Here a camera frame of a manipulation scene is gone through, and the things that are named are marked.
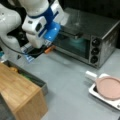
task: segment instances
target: blue robot part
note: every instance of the blue robot part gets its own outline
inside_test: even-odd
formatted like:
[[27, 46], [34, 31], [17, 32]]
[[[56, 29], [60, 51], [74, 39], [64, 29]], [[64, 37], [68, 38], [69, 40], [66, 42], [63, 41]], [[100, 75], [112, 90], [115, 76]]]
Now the blue robot part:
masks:
[[47, 26], [47, 32], [46, 34], [43, 36], [45, 40], [49, 40], [50, 42], [53, 42], [55, 40], [55, 38], [57, 37], [59, 31], [60, 31], [60, 24], [56, 23], [56, 22], [51, 22], [51, 24], [49, 24]]
[[53, 42], [55, 40], [55, 38], [58, 35], [60, 28], [61, 28], [60, 24], [53, 21], [54, 18], [58, 14], [59, 14], [59, 12], [56, 12], [56, 14], [53, 14], [53, 11], [52, 11], [51, 7], [49, 6], [49, 8], [43, 14], [41, 14], [39, 16], [29, 16], [33, 19], [44, 16], [47, 21], [47, 24], [45, 25], [44, 29], [39, 33], [38, 37], [40, 37], [44, 33], [44, 31], [47, 30], [47, 32], [45, 33], [43, 38], [50, 42]]

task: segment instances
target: toaster oven door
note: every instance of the toaster oven door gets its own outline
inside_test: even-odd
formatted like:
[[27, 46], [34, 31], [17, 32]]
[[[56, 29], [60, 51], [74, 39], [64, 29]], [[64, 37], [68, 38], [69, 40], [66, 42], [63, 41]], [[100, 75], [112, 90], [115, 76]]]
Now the toaster oven door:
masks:
[[90, 40], [74, 39], [60, 34], [54, 44], [57, 46], [57, 50], [83, 62], [89, 62]]

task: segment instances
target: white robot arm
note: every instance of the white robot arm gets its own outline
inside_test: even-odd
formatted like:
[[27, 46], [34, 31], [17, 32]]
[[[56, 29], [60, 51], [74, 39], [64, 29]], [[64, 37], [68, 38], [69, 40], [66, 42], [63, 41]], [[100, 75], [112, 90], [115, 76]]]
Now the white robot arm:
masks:
[[[13, 36], [8, 36], [8, 33], [22, 24], [21, 17], [15, 10], [8, 9], [2, 5], [1, 1], [4, 0], [0, 0], [0, 39], [2, 39], [0, 45], [6, 59], [16, 63], [18, 57], [22, 56], [24, 58], [25, 54], [21, 54], [17, 39]], [[26, 32], [31, 45], [35, 48], [49, 47], [60, 30], [59, 23], [64, 16], [58, 0], [55, 0], [51, 6], [48, 0], [18, 0], [18, 2], [27, 12], [22, 28]]]
[[51, 6], [48, 0], [19, 0], [19, 2], [27, 12], [22, 28], [26, 31], [29, 42], [35, 48], [49, 46], [57, 36], [60, 30], [59, 22], [64, 16], [58, 0]]

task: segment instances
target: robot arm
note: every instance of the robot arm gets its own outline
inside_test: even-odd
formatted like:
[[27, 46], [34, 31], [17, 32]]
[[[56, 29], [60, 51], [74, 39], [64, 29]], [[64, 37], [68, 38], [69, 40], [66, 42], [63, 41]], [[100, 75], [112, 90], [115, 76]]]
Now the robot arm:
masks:
[[48, 0], [19, 0], [27, 12], [22, 25], [29, 42], [35, 48], [51, 45], [60, 30], [64, 12], [55, 0], [50, 6]]

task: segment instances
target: oven control knob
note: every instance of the oven control knob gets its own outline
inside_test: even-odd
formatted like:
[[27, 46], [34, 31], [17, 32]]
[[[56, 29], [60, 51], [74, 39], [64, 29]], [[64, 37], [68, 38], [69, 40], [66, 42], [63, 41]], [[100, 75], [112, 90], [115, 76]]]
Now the oven control knob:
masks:
[[94, 39], [94, 40], [92, 41], [92, 45], [93, 45], [94, 47], [99, 46], [99, 45], [100, 45], [100, 40], [99, 40], [99, 39]]
[[99, 54], [99, 49], [98, 48], [94, 48], [91, 52], [92, 55], [98, 55]]
[[95, 64], [96, 62], [98, 61], [98, 57], [97, 56], [93, 56], [92, 58], [91, 58], [91, 63], [92, 64]]

